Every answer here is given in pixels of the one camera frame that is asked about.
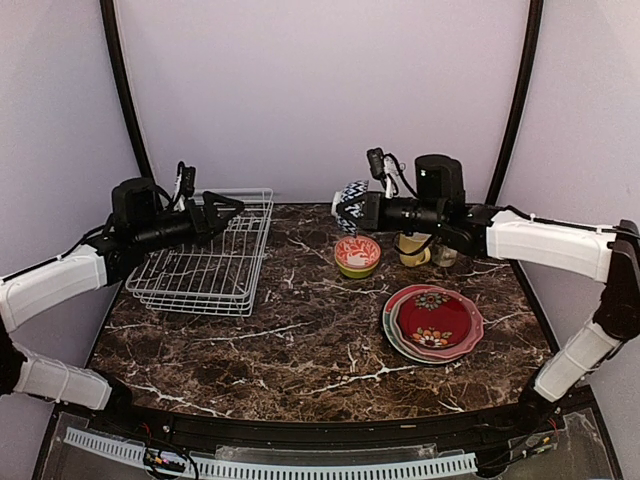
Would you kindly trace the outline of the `lime green bowl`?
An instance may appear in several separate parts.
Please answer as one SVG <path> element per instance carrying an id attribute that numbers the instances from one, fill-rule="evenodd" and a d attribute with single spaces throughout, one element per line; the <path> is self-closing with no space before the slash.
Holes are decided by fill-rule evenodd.
<path id="1" fill-rule="evenodd" d="M 337 263 L 338 268 L 342 275 L 350 279 L 364 279 L 370 277 L 378 266 L 378 262 L 368 265 L 366 267 L 355 268 L 351 265 L 345 265 L 340 262 Z"/>

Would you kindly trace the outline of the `white bowl with red pattern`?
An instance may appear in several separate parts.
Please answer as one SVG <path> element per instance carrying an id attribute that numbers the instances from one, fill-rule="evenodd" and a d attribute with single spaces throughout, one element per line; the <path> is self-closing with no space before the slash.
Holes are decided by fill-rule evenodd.
<path id="1" fill-rule="evenodd" d="M 374 266 L 381 257 L 378 243 L 366 236 L 347 236 L 338 241 L 334 248 L 338 264 L 352 270 L 364 270 Z"/>

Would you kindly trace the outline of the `small blue patterned bowl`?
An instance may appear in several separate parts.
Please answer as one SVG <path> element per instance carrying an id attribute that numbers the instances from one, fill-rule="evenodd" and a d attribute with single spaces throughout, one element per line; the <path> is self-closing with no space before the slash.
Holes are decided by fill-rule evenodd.
<path id="1" fill-rule="evenodd" d="M 338 227 L 348 235 L 355 237 L 358 226 L 353 218 L 363 217 L 365 201 L 361 196 L 368 192 L 368 180 L 356 180 L 347 184 L 342 190 L 336 191 L 331 205 L 331 214 Z"/>

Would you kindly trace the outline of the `white patterned mug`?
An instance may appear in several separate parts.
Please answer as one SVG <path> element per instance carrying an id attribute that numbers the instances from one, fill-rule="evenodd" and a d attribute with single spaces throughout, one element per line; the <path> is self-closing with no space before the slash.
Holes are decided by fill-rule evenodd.
<path id="1" fill-rule="evenodd" d="M 457 252 L 445 245 L 436 244 L 430 248 L 431 262 L 439 267 L 448 268 L 457 261 Z"/>

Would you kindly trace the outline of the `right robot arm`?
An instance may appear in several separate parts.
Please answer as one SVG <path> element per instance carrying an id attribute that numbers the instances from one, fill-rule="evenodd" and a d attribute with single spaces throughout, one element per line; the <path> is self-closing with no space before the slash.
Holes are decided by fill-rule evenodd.
<path id="1" fill-rule="evenodd" d="M 461 163 L 440 154 L 415 160 L 409 196 L 396 190 L 406 178 L 396 157 L 367 153 L 372 191 L 354 181 L 332 200 L 332 214 L 347 233 L 424 233 L 468 257 L 525 261 L 589 277 L 604 284 L 585 325 L 530 378 L 510 413 L 521 434 L 534 432 L 584 376 L 639 335 L 639 230 L 632 221 L 581 225 L 466 200 Z"/>

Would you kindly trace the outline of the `pale yellow mug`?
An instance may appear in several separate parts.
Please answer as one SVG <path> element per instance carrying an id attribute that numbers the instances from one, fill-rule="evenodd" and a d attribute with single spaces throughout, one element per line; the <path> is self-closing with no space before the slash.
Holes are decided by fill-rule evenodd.
<path id="1" fill-rule="evenodd" d="M 409 268 L 428 263 L 431 260 L 430 240 L 431 236 L 424 233 L 401 234 L 397 243 L 401 263 Z"/>

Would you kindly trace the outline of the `light blue plate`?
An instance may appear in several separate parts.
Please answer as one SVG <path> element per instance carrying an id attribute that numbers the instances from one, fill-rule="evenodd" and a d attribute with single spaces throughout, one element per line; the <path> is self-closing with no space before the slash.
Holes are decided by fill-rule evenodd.
<path id="1" fill-rule="evenodd" d="M 396 300 L 390 297 L 384 304 L 381 316 L 382 328 L 389 344 L 403 357 L 420 365 L 429 367 L 444 366 L 450 360 L 442 360 L 434 357 L 419 355 L 401 341 L 400 330 L 395 325 L 392 310 Z"/>

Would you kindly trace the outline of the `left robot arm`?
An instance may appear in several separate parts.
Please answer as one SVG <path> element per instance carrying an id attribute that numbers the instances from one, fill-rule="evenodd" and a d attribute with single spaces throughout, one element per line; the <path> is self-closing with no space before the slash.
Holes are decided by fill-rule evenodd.
<path id="1" fill-rule="evenodd" d="M 206 244 L 223 233 L 244 211 L 244 203 L 211 191 L 197 193 L 194 179 L 193 168 L 182 168 L 174 194 L 150 178 L 122 182 L 112 191 L 112 212 L 104 225 L 68 251 L 2 278 L 2 394 L 23 393 L 101 411 L 120 436 L 140 429 L 140 412 L 122 398 L 111 398 L 113 382 L 91 369 L 32 352 L 10 335 L 66 300 L 127 279 L 150 253 Z"/>

